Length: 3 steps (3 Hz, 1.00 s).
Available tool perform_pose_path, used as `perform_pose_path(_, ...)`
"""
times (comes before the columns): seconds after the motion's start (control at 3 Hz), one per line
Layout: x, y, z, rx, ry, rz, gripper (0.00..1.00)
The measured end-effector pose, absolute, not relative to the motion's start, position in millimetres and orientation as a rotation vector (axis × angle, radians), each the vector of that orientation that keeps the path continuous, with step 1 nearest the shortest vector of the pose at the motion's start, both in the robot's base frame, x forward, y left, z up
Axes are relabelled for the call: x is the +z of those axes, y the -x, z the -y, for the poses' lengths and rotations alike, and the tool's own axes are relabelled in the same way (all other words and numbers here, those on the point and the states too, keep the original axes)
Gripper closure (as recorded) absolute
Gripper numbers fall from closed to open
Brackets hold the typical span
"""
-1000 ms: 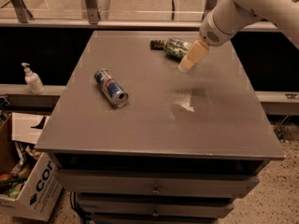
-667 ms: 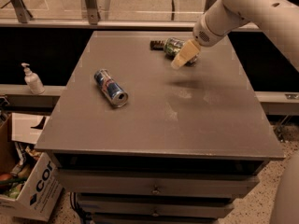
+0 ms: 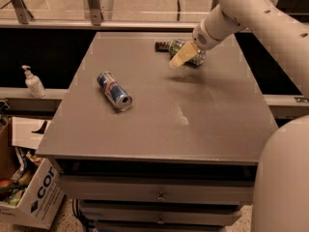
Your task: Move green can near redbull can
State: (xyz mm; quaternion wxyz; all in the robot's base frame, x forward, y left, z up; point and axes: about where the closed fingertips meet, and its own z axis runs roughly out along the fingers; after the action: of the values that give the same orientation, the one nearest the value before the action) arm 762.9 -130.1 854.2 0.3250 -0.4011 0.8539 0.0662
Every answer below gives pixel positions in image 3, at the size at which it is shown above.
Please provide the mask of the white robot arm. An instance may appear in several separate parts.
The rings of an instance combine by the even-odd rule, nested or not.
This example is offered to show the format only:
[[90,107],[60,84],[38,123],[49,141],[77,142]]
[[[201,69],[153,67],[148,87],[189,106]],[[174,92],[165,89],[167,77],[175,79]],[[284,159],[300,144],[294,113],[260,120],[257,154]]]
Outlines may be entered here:
[[[248,28],[308,97],[308,26],[278,10],[277,1],[218,0],[169,66],[176,69]],[[309,116],[292,120],[267,141],[254,185],[251,232],[309,232]]]

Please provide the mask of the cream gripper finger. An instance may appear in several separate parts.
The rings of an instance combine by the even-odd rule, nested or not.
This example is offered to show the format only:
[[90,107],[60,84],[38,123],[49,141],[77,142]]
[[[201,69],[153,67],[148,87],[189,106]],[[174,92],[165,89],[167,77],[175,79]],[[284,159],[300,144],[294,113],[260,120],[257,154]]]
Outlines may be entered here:
[[181,67],[185,62],[194,58],[198,54],[199,48],[194,42],[186,42],[177,54],[169,62],[171,69],[177,69]]

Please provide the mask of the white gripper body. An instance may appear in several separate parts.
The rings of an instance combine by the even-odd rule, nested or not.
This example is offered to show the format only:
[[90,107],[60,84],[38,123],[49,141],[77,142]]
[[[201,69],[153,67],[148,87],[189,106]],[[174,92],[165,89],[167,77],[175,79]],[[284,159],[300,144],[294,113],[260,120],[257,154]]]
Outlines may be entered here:
[[194,28],[192,39],[201,50],[210,50],[221,43],[216,22],[213,16],[206,16]]

